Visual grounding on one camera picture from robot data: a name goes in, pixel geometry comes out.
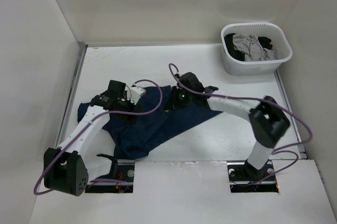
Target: laundry basket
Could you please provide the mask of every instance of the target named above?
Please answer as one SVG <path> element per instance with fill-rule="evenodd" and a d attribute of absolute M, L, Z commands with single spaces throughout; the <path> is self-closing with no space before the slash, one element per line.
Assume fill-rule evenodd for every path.
<path fill-rule="evenodd" d="M 264 36 L 272 40 L 273 48 L 278 48 L 284 55 L 281 60 L 242 62 L 234 59 L 228 52 L 224 37 L 236 33 L 244 35 Z M 286 40 L 283 31 L 277 25 L 268 22 L 240 23 L 227 25 L 221 31 L 222 61 L 224 67 L 231 75 L 256 75 L 275 71 L 282 63 L 289 61 L 293 51 Z"/>

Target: purple cable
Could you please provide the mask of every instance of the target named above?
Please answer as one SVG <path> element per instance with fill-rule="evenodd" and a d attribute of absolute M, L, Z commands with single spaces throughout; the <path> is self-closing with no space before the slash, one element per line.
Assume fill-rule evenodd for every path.
<path fill-rule="evenodd" d="M 283 168 L 280 168 L 279 170 L 276 170 L 276 171 L 270 173 L 268 176 L 260 179 L 257 182 L 250 182 L 248 184 L 245 184 L 244 186 L 252 186 L 253 184 L 259 184 L 262 181 L 264 181 L 264 180 L 266 180 L 266 179 L 268 179 L 270 177 L 273 177 L 275 174 L 277 174 L 277 173 L 279 173 L 279 172 L 281 172 L 281 171 L 283 171 L 283 170 L 285 170 L 285 169 L 293 166 L 299 160 L 299 158 L 300 158 L 297 153 L 295 153 L 294 151 L 290 151 L 290 150 L 281 150 L 281 151 L 278 151 L 278 152 L 273 152 L 272 155 L 281 154 L 281 153 L 291 153 L 291 154 L 294 154 L 296 156 L 296 158 L 295 158 L 295 160 L 292 163 L 288 164 L 287 166 L 284 166 Z"/>
<path fill-rule="evenodd" d="M 202 95 L 202 96 L 214 96 L 214 97 L 217 97 L 217 98 L 224 98 L 224 99 L 232 99 L 232 100 L 254 100 L 254 101 L 259 101 L 259 102 L 263 102 L 263 103 L 267 103 L 269 105 L 272 105 L 280 110 L 282 110 L 283 112 L 289 114 L 290 116 L 292 116 L 293 118 L 295 118 L 297 121 L 299 121 L 308 131 L 309 133 L 309 137 L 307 140 L 305 141 L 302 141 L 302 142 L 298 142 L 298 143 L 291 143 L 291 144 L 287 144 L 287 145 L 284 145 L 282 147 L 279 147 L 277 149 L 274 149 L 273 152 L 272 152 L 272 155 L 275 155 L 275 154 L 280 154 L 280 153 L 292 153 L 292 154 L 295 154 L 296 155 L 296 159 L 290 163 L 289 165 L 283 167 L 282 169 L 279 169 L 279 170 L 276 170 L 274 171 L 273 173 L 269 174 L 268 176 L 266 176 L 265 178 L 257 181 L 257 182 L 250 182 L 248 184 L 245 184 L 244 186 L 249 186 L 249 185 L 253 185 L 253 184 L 257 184 L 257 183 L 261 183 L 262 181 L 274 176 L 276 173 L 279 173 L 287 168 L 289 168 L 290 166 L 293 166 L 299 159 L 299 155 L 296 154 L 295 152 L 293 151 L 290 151 L 290 150 L 283 150 L 283 151 L 280 151 L 282 149 L 285 149 L 285 148 L 288 148 L 288 147 L 291 147 L 291 146 L 295 146 L 295 145 L 299 145 L 299 144 L 303 144 L 303 143 L 307 143 L 309 141 L 312 140 L 312 131 L 310 129 L 310 127 L 300 118 L 298 117 L 297 115 L 295 115 L 294 113 L 292 113 L 291 111 L 287 110 L 286 108 L 272 102 L 272 101 L 269 101 L 269 100 L 265 100 L 265 99 L 259 99 L 259 98 L 250 98 L 250 97 L 238 97 L 238 96 L 226 96 L 226 95 L 219 95 L 219 94 L 208 94 L 208 93 L 202 93 L 202 92 L 197 92 L 197 91 L 193 91 L 189 88 L 187 88 L 186 86 L 184 86 L 180 81 L 179 79 L 174 75 L 173 71 L 172 71 L 172 67 L 174 67 L 176 70 L 177 70 L 177 73 L 179 72 L 179 69 L 176 65 L 174 65 L 173 63 L 170 63 L 168 65 L 168 68 L 170 69 L 170 73 L 172 74 L 173 78 L 175 79 L 175 81 L 178 83 L 178 85 L 187 90 L 188 92 L 191 92 L 193 94 L 197 94 L 197 95 Z"/>
<path fill-rule="evenodd" d="M 100 113 L 99 115 L 97 115 L 96 117 L 94 117 L 91 122 L 94 122 L 95 120 L 97 120 L 99 117 L 105 115 L 105 114 L 126 114 L 126 115 L 148 115 L 152 112 L 154 112 L 155 110 L 157 110 L 159 108 L 159 106 L 161 105 L 162 101 L 163 101 L 163 92 L 162 90 L 160 89 L 160 86 L 158 84 L 156 84 L 155 82 L 151 81 L 151 80 L 147 80 L 147 79 L 142 79 L 142 80 L 138 80 L 135 82 L 136 83 L 140 83 L 140 82 L 150 82 L 152 84 L 154 84 L 158 90 L 159 90 L 159 93 L 160 93 L 160 99 L 159 99 L 159 102 L 157 104 L 157 106 L 155 108 L 153 108 L 152 110 L 150 111 L 147 111 L 147 112 L 123 112 L 123 111 L 106 111 L 106 112 L 102 112 Z M 50 169 L 52 168 L 52 166 L 56 163 L 56 161 L 63 155 L 63 153 L 82 135 L 82 133 L 85 132 L 85 130 L 88 129 L 88 127 L 90 126 L 91 124 L 88 123 L 79 133 L 78 135 L 76 135 L 74 137 L 74 139 L 69 142 L 69 144 L 67 146 L 65 146 L 60 153 L 58 153 L 58 155 L 50 162 L 50 164 L 47 166 L 47 168 L 42 172 L 41 176 L 39 177 L 39 179 L 37 180 L 35 186 L 34 186 L 34 194 L 39 196 L 39 195 L 43 195 L 43 194 L 46 194 L 48 192 L 51 192 L 53 190 L 46 190 L 46 191 L 42 191 L 42 192 L 39 192 L 38 191 L 38 186 L 41 184 L 42 182 L 42 179 L 46 176 L 46 174 L 50 171 Z M 110 182 L 115 182 L 115 181 L 119 181 L 121 182 L 120 180 L 113 180 L 111 179 Z"/>
<path fill-rule="evenodd" d="M 274 152 L 275 151 L 279 151 L 281 149 L 285 149 L 285 148 L 288 148 L 288 147 L 291 147 L 291 146 L 295 146 L 295 145 L 299 145 L 299 144 L 303 144 L 303 143 L 308 143 L 309 141 L 312 140 L 312 131 L 310 129 L 310 127 L 300 118 L 298 117 L 297 115 L 295 115 L 294 113 L 292 113 L 291 111 L 287 110 L 286 108 L 283 108 L 282 106 L 272 102 L 272 101 L 269 101 L 269 100 L 265 100 L 265 99 L 259 99 L 259 98 L 250 98 L 250 97 L 240 97 L 240 96 L 226 96 L 226 95 L 219 95 L 219 94 L 208 94 L 208 93 L 202 93 L 202 92 L 197 92 L 197 91 L 193 91 L 189 88 L 187 88 L 186 86 L 184 86 L 180 81 L 179 79 L 174 75 L 173 71 L 172 71 L 172 67 L 174 67 L 176 70 L 177 70 L 177 73 L 179 72 L 179 69 L 176 65 L 174 65 L 173 63 L 170 63 L 168 65 L 168 68 L 170 69 L 170 73 L 172 74 L 173 78 L 175 79 L 175 81 L 179 84 L 179 86 L 193 94 L 197 94 L 197 95 L 202 95 L 202 96 L 214 96 L 214 97 L 217 97 L 217 98 L 224 98 L 224 99 L 232 99 L 232 100 L 253 100 L 253 101 L 259 101 L 259 102 L 263 102 L 263 103 L 267 103 L 269 105 L 272 105 L 280 110 L 282 110 L 283 112 L 289 114 L 290 116 L 292 116 L 293 118 L 295 118 L 297 121 L 299 121 L 308 131 L 309 133 L 309 137 L 307 140 L 304 140 L 302 142 L 298 142 L 298 143 L 290 143 L 290 144 L 287 144 L 287 145 L 284 145 L 282 147 L 279 147 L 277 149 L 274 149 Z"/>

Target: purple wire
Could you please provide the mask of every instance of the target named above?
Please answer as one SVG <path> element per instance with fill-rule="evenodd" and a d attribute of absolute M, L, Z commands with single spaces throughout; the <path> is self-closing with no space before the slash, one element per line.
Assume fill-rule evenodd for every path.
<path fill-rule="evenodd" d="M 159 102 L 157 104 L 157 106 L 155 108 L 153 108 L 152 110 L 150 111 L 147 111 L 147 112 L 124 112 L 124 111 L 106 111 L 106 112 L 102 112 L 100 113 L 99 115 L 97 115 L 96 117 L 94 117 L 91 122 L 94 122 L 95 120 L 97 120 L 99 117 L 103 116 L 103 115 L 106 115 L 106 114 L 126 114 L 126 115 L 148 115 L 152 112 L 154 112 L 155 110 L 157 110 L 159 108 L 159 106 L 161 105 L 162 101 L 163 101 L 163 92 L 160 88 L 160 86 L 158 84 L 156 84 L 155 82 L 151 81 L 151 80 L 147 80 L 147 79 L 141 79 L 141 80 L 138 80 L 135 82 L 136 83 L 140 83 L 140 82 L 149 82 L 149 83 L 152 83 L 154 84 L 158 90 L 159 90 L 159 93 L 160 93 L 160 99 L 159 99 Z M 38 186 L 41 184 L 43 178 L 46 176 L 46 174 L 50 171 L 50 169 L 52 168 L 52 166 L 56 163 L 56 161 L 63 155 L 63 153 L 82 135 L 82 133 L 85 132 L 85 130 L 88 129 L 88 127 L 90 126 L 91 124 L 88 123 L 85 127 L 83 127 L 83 129 L 78 133 L 78 135 L 76 135 L 74 137 L 74 139 L 69 142 L 69 144 L 67 146 L 65 146 L 61 151 L 60 153 L 58 153 L 58 155 L 50 162 L 50 164 L 47 166 L 47 168 L 42 172 L 41 176 L 39 177 L 39 179 L 37 180 L 35 186 L 34 186 L 34 194 L 39 196 L 39 195 L 43 195 L 43 194 L 46 194 L 48 192 L 51 192 L 53 190 L 49 189 L 49 190 L 46 190 L 46 191 L 42 191 L 42 192 L 39 192 L 38 191 Z"/>
<path fill-rule="evenodd" d="M 259 101 L 259 102 L 263 102 L 263 103 L 267 103 L 269 105 L 272 105 L 280 110 L 282 110 L 283 112 L 289 114 L 290 116 L 292 116 L 293 118 L 295 118 L 297 121 L 299 121 L 308 131 L 309 133 L 309 137 L 307 140 L 304 140 L 302 142 L 298 142 L 298 143 L 290 143 L 290 144 L 287 144 L 287 145 L 284 145 L 282 147 L 279 147 L 277 149 L 274 149 L 274 152 L 275 151 L 279 151 L 281 149 L 285 149 L 285 148 L 288 148 L 288 147 L 291 147 L 291 146 L 295 146 L 295 145 L 299 145 L 299 144 L 303 144 L 303 143 L 308 143 L 309 141 L 312 140 L 312 131 L 310 129 L 310 127 L 300 118 L 298 117 L 297 115 L 295 115 L 294 113 L 292 113 L 291 111 L 287 110 L 286 108 L 272 102 L 272 101 L 269 101 L 269 100 L 265 100 L 265 99 L 259 99 L 259 98 L 250 98 L 250 97 L 240 97 L 240 96 L 226 96 L 226 95 L 219 95 L 219 94 L 209 94 L 209 93 L 202 93 L 202 92 L 197 92 L 197 91 L 193 91 L 189 88 L 187 88 L 186 86 L 184 86 L 180 81 L 179 79 L 174 75 L 173 71 L 172 71 L 172 67 L 174 67 L 176 70 L 177 70 L 177 73 L 179 72 L 179 69 L 176 65 L 174 65 L 173 63 L 170 63 L 168 65 L 168 68 L 170 69 L 170 73 L 172 74 L 173 78 L 175 79 L 175 81 L 179 84 L 179 86 L 193 94 L 197 94 L 197 95 L 202 95 L 202 96 L 214 96 L 214 97 L 217 97 L 217 98 L 224 98 L 224 99 L 232 99 L 232 100 L 253 100 L 253 101 Z"/>
<path fill-rule="evenodd" d="M 294 151 L 291 151 L 291 150 L 281 150 L 281 151 L 278 151 L 278 152 L 273 152 L 272 155 L 275 155 L 275 154 L 281 154 L 281 153 L 291 153 L 291 154 L 294 154 L 294 155 L 296 156 L 296 158 L 295 158 L 295 160 L 294 160 L 292 163 L 288 164 L 287 166 L 284 166 L 283 168 L 280 168 L 279 170 L 276 170 L 276 171 L 270 173 L 268 176 L 266 176 L 266 177 L 260 179 L 260 180 L 257 181 L 257 182 L 250 182 L 250 183 L 248 183 L 248 184 L 245 184 L 244 186 L 251 186 L 251 185 L 253 185 L 253 184 L 259 184 L 259 183 L 261 183 L 262 181 L 264 181 L 264 180 L 266 180 L 266 179 L 268 179 L 268 178 L 270 178 L 270 177 L 273 177 L 275 174 L 277 174 L 277 173 L 279 173 L 279 172 L 281 172 L 281 171 L 283 171 L 283 170 L 285 170 L 285 169 L 287 169 L 287 168 L 293 166 L 293 165 L 299 160 L 299 158 L 300 158 L 299 155 L 298 155 L 297 153 L 295 153 Z"/>
<path fill-rule="evenodd" d="M 298 117 L 297 115 L 295 115 L 294 113 L 292 113 L 291 111 L 287 110 L 286 108 L 272 102 L 272 101 L 269 101 L 269 100 L 265 100 L 265 99 L 259 99 L 259 98 L 250 98 L 250 97 L 238 97 L 238 96 L 226 96 L 226 95 L 219 95 L 219 94 L 209 94 L 209 93 L 202 93 L 202 92 L 197 92 L 197 91 L 193 91 L 189 88 L 187 88 L 186 86 L 184 86 L 180 81 L 179 79 L 174 75 L 173 71 L 172 71 L 172 67 L 174 67 L 176 70 L 177 70 L 177 73 L 179 72 L 179 69 L 176 65 L 174 65 L 173 63 L 170 63 L 168 65 L 168 68 L 170 69 L 170 73 L 172 74 L 173 78 L 175 79 L 175 81 L 178 83 L 178 85 L 193 93 L 193 94 L 197 94 L 197 95 L 202 95 L 202 96 L 214 96 L 214 97 L 217 97 L 217 98 L 224 98 L 224 99 L 232 99 L 232 100 L 254 100 L 254 101 L 259 101 L 259 102 L 263 102 L 263 103 L 267 103 L 269 105 L 272 105 L 280 110 L 282 110 L 283 112 L 289 114 L 290 116 L 292 116 L 293 118 L 295 118 L 297 121 L 299 121 L 308 131 L 309 133 L 309 137 L 307 140 L 305 141 L 302 141 L 302 142 L 298 142 L 298 143 L 291 143 L 291 144 L 287 144 L 287 145 L 284 145 L 282 147 L 279 147 L 279 148 L 276 148 L 273 150 L 272 152 L 272 155 L 275 155 L 275 154 L 280 154 L 280 153 L 291 153 L 291 154 L 295 154 L 296 155 L 296 159 L 290 163 L 289 165 L 283 167 L 282 169 L 279 169 L 277 171 L 274 171 L 273 173 L 269 174 L 268 176 L 264 177 L 263 179 L 257 181 L 257 182 L 250 182 L 248 184 L 245 184 L 244 186 L 250 186 L 250 185 L 253 185 L 253 184 L 257 184 L 257 183 L 261 183 L 262 181 L 274 176 L 275 174 L 289 168 L 290 166 L 293 166 L 299 159 L 299 155 L 293 151 L 290 151 L 290 150 L 282 150 L 282 149 L 285 149 L 285 148 L 288 148 L 288 147 L 291 147 L 291 146 L 295 146 L 295 145 L 299 145 L 299 144 L 303 144 L 303 143 L 307 143 L 309 141 L 312 140 L 312 131 L 310 129 L 310 127 L 300 118 Z"/>

